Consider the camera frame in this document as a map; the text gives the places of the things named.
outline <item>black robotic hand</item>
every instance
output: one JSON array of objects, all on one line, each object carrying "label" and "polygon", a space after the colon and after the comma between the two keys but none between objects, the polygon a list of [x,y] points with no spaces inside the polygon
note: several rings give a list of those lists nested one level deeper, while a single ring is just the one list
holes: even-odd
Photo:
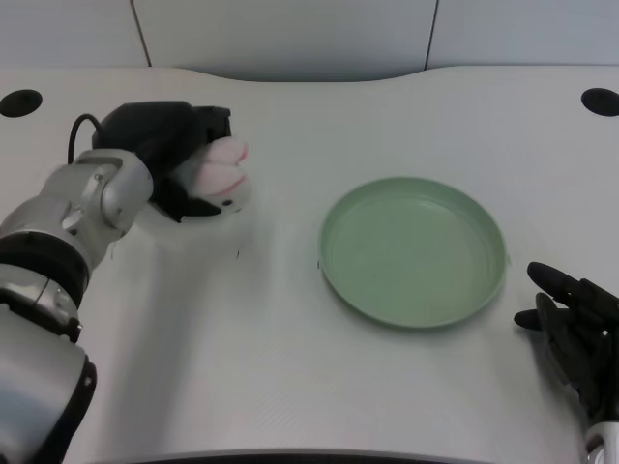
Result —
[{"label": "black robotic hand", "polygon": [[515,322],[546,333],[552,357],[591,422],[619,421],[619,300],[545,264],[529,264],[527,274],[548,295],[539,293],[537,309],[519,312]]},{"label": "black robotic hand", "polygon": [[93,148],[135,153],[153,176],[151,203],[170,218],[213,216],[221,210],[189,198],[168,174],[201,146],[231,135],[229,118],[229,109],[184,101],[125,103],[103,119],[102,131],[93,135]]}]

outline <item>white wall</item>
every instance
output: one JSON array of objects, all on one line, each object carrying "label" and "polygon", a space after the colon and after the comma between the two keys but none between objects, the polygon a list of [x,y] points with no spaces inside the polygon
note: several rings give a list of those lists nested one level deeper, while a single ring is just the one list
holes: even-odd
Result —
[{"label": "white wall", "polygon": [[619,0],[440,0],[429,68],[619,65]]},{"label": "white wall", "polygon": [[146,65],[129,0],[0,0],[0,68]]},{"label": "white wall", "polygon": [[[619,0],[134,0],[153,66],[365,80],[452,65],[619,65]],[[143,67],[130,0],[0,0],[0,68]]]},{"label": "white wall", "polygon": [[251,80],[421,71],[435,0],[136,0],[153,66]]}]

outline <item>pink plush toy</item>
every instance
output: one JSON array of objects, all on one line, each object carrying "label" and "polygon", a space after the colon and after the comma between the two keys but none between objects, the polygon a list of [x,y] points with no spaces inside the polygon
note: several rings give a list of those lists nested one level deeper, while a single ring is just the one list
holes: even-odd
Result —
[{"label": "pink plush toy", "polygon": [[248,145],[234,137],[215,140],[172,173],[189,197],[208,201],[221,212],[237,212],[250,198],[250,183],[239,163]]}]

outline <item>black cable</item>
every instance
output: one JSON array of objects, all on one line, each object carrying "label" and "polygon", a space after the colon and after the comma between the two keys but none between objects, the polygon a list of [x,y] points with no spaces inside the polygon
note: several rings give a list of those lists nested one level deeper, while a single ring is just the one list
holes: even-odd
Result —
[{"label": "black cable", "polygon": [[101,123],[96,117],[94,117],[92,114],[87,114],[87,113],[84,113],[81,116],[79,116],[75,120],[74,126],[71,128],[71,135],[69,135],[69,150],[67,154],[67,164],[73,164],[74,162],[75,138],[77,137],[77,130],[79,129],[79,126],[81,125],[81,123],[83,123],[86,120],[93,123],[93,126],[95,126],[95,130],[97,131],[97,134],[99,135],[101,139],[103,139],[103,128],[101,126]]}]

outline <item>plate rim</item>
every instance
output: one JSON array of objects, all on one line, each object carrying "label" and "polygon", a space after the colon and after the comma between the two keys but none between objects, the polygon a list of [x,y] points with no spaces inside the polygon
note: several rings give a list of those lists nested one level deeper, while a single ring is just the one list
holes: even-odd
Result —
[{"label": "plate rim", "polygon": [[[402,324],[399,322],[394,322],[382,317],[377,317],[374,314],[370,314],[367,311],[363,310],[362,307],[359,307],[357,304],[353,304],[351,302],[351,300],[349,298],[346,298],[341,292],[340,290],[338,290],[338,288],[336,288],[336,285],[333,283],[333,279],[332,276],[329,275],[328,269],[329,267],[325,265],[325,257],[323,255],[323,245],[325,243],[325,227],[327,225],[327,222],[329,220],[329,218],[331,217],[331,214],[333,213],[333,211],[335,210],[335,208],[342,202],[344,201],[348,196],[350,196],[351,194],[353,194],[354,192],[356,192],[359,189],[364,189],[367,188],[373,184],[378,184],[378,183],[383,183],[383,182],[393,182],[393,181],[423,181],[423,182],[427,182],[427,183],[431,183],[431,184],[436,184],[442,188],[446,188],[446,189],[450,189],[453,190],[454,192],[456,192],[459,195],[462,195],[466,198],[468,198],[470,201],[472,201],[474,204],[476,204],[484,213],[486,213],[486,215],[490,218],[494,228],[496,229],[496,231],[498,232],[498,236],[500,239],[500,245],[502,248],[502,258],[503,258],[503,266],[501,266],[501,270],[499,272],[499,278],[496,281],[496,284],[493,286],[492,290],[490,292],[488,292],[488,294],[486,295],[486,297],[484,298],[483,302],[481,304],[479,304],[479,306],[475,307],[473,306],[470,310],[468,310],[466,312],[466,314],[464,316],[458,316],[458,317],[453,317],[450,319],[446,319],[444,321],[441,321],[440,323],[431,323],[431,324]],[[490,214],[490,212],[484,208],[479,201],[477,201],[475,198],[471,197],[470,195],[466,194],[465,192],[463,192],[462,190],[458,189],[458,188],[454,188],[452,186],[449,186],[447,184],[444,184],[442,182],[438,182],[435,181],[433,179],[430,178],[426,178],[426,177],[409,177],[409,176],[394,176],[394,177],[384,177],[384,178],[380,178],[380,179],[375,179],[373,181],[368,181],[365,182],[355,188],[352,188],[351,190],[347,191],[344,195],[342,195],[333,205],[332,207],[329,209],[329,211],[327,211],[327,213],[324,215],[323,220],[322,220],[322,224],[320,226],[320,234],[318,237],[318,262],[320,264],[320,270],[322,272],[322,274],[325,276],[327,282],[329,283],[329,285],[331,286],[331,288],[333,289],[333,291],[338,295],[339,298],[341,298],[348,306],[354,308],[355,310],[361,312],[362,314],[364,314],[365,316],[367,316],[370,319],[373,319],[375,321],[379,321],[383,324],[387,324],[393,327],[399,327],[399,328],[403,328],[403,329],[434,329],[434,328],[440,328],[440,327],[445,327],[445,326],[450,326],[452,324],[456,324],[458,322],[464,321],[466,319],[468,319],[469,317],[473,316],[475,313],[480,312],[481,310],[483,310],[486,306],[488,306],[488,304],[497,296],[497,294],[501,291],[501,289],[504,286],[505,283],[505,277],[506,277],[506,273],[507,273],[507,266],[508,266],[508,262],[509,262],[509,254],[507,252],[507,245],[505,242],[505,237],[503,236],[503,232],[501,230],[501,228],[498,225],[498,222],[496,221],[496,219],[494,218],[493,215]]]}]

